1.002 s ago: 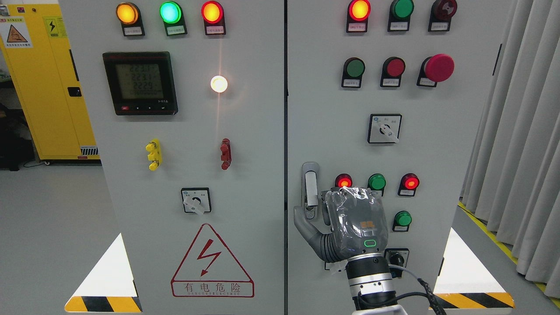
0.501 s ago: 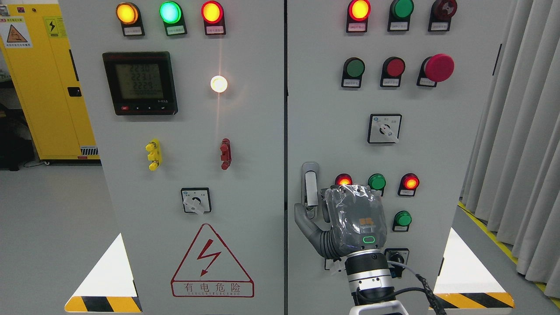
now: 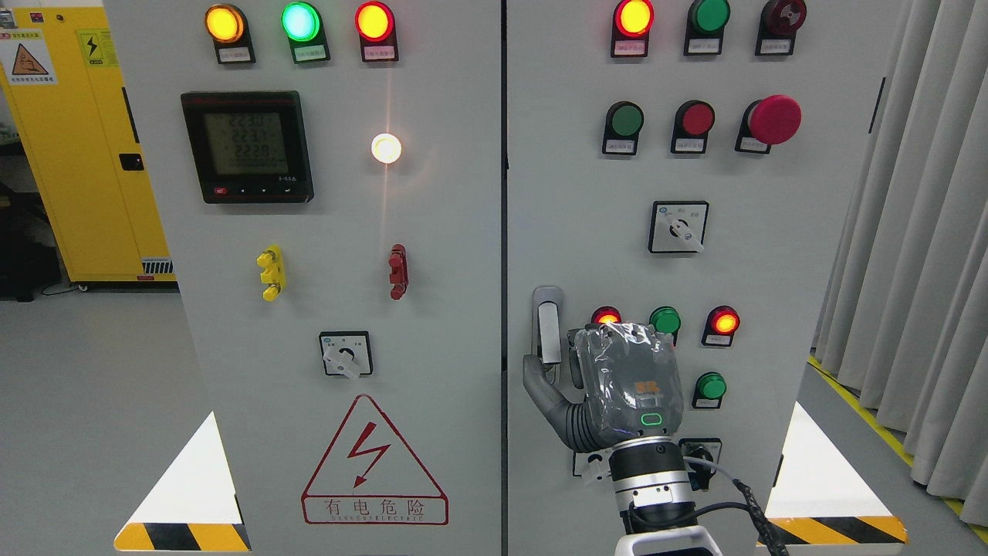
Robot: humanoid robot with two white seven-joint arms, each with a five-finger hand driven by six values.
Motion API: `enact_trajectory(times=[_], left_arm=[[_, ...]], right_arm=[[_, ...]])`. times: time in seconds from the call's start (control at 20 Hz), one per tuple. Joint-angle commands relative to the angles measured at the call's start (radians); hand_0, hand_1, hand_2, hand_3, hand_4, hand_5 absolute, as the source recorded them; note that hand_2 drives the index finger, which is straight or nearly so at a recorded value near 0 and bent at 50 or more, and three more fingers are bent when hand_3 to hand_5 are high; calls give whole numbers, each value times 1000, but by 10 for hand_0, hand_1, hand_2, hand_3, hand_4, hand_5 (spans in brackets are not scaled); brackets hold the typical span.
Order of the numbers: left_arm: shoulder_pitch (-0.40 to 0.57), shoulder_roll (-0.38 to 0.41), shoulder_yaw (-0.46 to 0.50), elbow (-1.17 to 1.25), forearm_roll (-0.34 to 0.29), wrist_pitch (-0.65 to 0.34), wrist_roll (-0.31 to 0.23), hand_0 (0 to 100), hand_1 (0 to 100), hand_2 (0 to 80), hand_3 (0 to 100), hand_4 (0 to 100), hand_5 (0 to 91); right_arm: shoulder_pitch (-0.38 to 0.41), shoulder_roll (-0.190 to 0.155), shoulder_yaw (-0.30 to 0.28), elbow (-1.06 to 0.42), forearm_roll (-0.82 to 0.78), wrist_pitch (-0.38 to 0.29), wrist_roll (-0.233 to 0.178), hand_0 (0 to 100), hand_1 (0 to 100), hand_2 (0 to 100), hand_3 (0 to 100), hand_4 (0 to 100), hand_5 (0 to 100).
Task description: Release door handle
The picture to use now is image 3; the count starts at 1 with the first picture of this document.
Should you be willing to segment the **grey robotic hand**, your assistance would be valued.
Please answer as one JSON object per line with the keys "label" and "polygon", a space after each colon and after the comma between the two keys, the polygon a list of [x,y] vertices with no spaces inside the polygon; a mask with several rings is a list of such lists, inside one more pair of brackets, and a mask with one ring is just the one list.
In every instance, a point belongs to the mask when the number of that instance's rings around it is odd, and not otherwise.
{"label": "grey robotic hand", "polygon": [[573,334],[585,398],[567,400],[539,358],[523,356],[523,387],[570,450],[611,448],[639,437],[670,436],[685,404],[673,334],[651,324],[587,325]]}

